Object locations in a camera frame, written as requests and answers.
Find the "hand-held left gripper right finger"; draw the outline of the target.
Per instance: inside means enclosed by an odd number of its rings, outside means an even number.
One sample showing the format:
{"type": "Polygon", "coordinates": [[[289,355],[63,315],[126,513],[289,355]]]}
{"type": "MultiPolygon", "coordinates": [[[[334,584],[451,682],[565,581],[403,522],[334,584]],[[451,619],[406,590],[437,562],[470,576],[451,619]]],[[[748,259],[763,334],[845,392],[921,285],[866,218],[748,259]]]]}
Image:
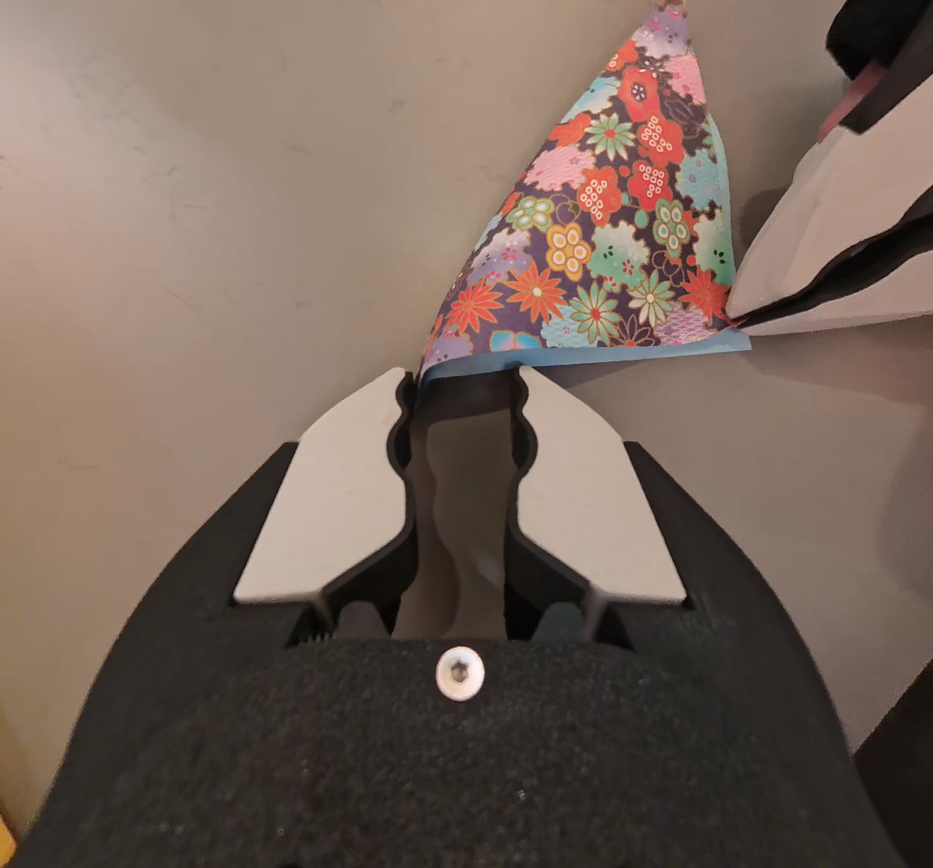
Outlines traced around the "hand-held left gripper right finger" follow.
{"type": "Polygon", "coordinates": [[[621,435],[542,372],[510,373],[507,637],[569,605],[584,639],[624,639],[617,606],[685,608],[688,593],[621,435]]]}

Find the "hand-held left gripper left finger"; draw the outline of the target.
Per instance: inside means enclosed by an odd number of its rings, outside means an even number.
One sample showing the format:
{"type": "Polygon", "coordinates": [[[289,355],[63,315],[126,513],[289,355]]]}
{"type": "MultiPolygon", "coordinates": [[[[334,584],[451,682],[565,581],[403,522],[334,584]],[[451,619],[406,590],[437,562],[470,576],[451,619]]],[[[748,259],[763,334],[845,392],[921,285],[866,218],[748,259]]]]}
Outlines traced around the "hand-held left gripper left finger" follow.
{"type": "Polygon", "coordinates": [[[394,629],[418,572],[414,377],[392,368],[317,419],[297,446],[233,591],[239,605],[310,606],[326,629],[365,603],[394,629]]]}

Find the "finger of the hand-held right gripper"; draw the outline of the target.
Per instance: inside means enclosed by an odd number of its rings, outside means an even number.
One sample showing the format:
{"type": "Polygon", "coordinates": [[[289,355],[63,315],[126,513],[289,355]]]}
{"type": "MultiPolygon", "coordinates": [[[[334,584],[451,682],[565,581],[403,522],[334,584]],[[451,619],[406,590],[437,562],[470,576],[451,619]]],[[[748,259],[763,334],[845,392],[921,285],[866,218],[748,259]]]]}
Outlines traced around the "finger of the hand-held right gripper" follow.
{"type": "Polygon", "coordinates": [[[902,223],[846,249],[805,287],[735,313],[748,334],[817,332],[931,314],[932,224],[902,223]]]}
{"type": "Polygon", "coordinates": [[[863,133],[837,125],[811,147],[743,256],[733,320],[797,295],[919,203],[932,181],[931,103],[932,88],[919,86],[863,133]]]}

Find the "floral origami paper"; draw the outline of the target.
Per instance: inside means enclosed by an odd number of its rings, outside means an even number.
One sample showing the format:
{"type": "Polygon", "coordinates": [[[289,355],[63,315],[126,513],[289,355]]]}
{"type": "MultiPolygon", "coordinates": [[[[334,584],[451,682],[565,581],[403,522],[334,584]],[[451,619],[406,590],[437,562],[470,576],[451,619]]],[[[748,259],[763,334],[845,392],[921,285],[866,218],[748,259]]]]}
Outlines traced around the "floral origami paper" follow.
{"type": "Polygon", "coordinates": [[[417,380],[748,351],[727,314],[735,273],[687,0],[659,0],[489,222],[417,380]]]}

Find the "person's right hand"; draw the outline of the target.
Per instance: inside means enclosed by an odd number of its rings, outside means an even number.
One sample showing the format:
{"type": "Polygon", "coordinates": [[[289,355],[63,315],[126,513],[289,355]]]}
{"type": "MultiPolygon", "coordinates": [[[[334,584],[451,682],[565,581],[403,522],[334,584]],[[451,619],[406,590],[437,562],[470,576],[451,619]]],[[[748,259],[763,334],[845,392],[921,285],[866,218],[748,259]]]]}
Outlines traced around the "person's right hand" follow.
{"type": "Polygon", "coordinates": [[[817,131],[817,143],[822,141],[838,126],[842,120],[869,94],[871,94],[886,73],[886,68],[871,62],[851,81],[842,99],[835,104],[817,131]]]}

